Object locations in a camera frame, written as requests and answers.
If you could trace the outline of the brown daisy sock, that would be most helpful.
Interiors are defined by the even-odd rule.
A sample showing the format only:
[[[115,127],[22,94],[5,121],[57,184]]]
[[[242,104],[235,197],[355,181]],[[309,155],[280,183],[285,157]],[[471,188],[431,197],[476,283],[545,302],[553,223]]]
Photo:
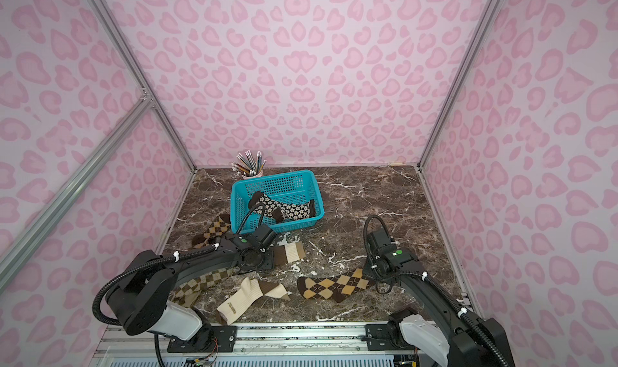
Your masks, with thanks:
[[[248,204],[249,209],[252,209],[256,204],[263,204],[259,212],[263,212],[265,217],[270,217],[277,223],[282,223],[291,218],[285,204],[272,200],[262,192],[254,193]]]
[[[284,221],[299,221],[316,216],[315,201],[310,200],[305,204],[284,204],[275,202],[275,208],[271,217],[278,223]]]

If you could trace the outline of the teal plastic basket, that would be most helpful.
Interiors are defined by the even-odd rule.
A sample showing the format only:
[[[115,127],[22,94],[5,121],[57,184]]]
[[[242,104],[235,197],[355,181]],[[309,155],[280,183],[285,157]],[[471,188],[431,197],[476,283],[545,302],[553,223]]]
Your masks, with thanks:
[[[256,192],[262,192],[274,201],[286,204],[307,204],[315,202],[315,217],[299,221],[277,223],[270,217],[265,217],[263,223],[270,226],[276,233],[310,228],[324,217],[325,210],[320,189],[313,172],[302,170],[276,175],[255,177],[236,182],[230,196],[230,220],[234,231],[237,231],[244,217],[248,214],[249,201]]]

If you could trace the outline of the dark brown argyle sock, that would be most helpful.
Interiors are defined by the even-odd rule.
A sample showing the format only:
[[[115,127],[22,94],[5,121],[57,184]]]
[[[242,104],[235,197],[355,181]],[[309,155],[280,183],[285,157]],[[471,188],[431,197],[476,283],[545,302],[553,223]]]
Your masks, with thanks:
[[[375,281],[364,275],[362,269],[357,268],[328,278],[300,277],[296,285],[304,299],[324,299],[341,303],[349,296],[373,287]]]

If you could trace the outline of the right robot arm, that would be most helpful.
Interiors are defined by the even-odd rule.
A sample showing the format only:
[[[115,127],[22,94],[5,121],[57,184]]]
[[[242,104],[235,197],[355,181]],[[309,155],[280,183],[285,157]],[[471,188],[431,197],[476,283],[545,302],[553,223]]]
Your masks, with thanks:
[[[422,304],[431,320],[399,312],[394,336],[423,351],[438,366],[514,366],[506,331],[494,318],[467,308],[431,277],[419,258],[400,248],[384,220],[372,215],[362,233],[367,259],[363,270],[378,284],[403,288]]]

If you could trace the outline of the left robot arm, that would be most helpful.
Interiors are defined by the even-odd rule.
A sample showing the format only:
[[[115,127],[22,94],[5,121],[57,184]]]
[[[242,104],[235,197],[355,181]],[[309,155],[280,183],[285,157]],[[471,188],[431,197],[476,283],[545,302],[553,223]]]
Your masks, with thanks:
[[[251,233],[231,230],[199,249],[169,255],[143,251],[98,291],[93,316],[103,324],[123,328],[130,336],[153,333],[174,341],[207,344],[212,339],[208,320],[195,309],[174,304],[170,294],[214,270],[270,269],[274,265],[270,247],[276,237],[262,222]]]

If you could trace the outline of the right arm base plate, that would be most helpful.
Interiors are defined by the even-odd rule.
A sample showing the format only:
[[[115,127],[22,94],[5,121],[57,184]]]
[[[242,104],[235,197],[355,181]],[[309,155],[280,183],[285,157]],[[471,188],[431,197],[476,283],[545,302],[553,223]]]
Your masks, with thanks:
[[[394,322],[365,325],[365,336],[361,338],[369,351],[415,351],[416,347],[408,344]]]

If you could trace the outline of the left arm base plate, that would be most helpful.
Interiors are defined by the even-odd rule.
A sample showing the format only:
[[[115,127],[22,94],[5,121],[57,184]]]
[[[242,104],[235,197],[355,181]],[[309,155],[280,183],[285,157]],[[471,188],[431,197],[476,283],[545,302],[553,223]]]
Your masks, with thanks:
[[[238,335],[236,326],[208,326],[201,329],[191,340],[172,338],[167,346],[168,353],[207,354],[233,352]]]

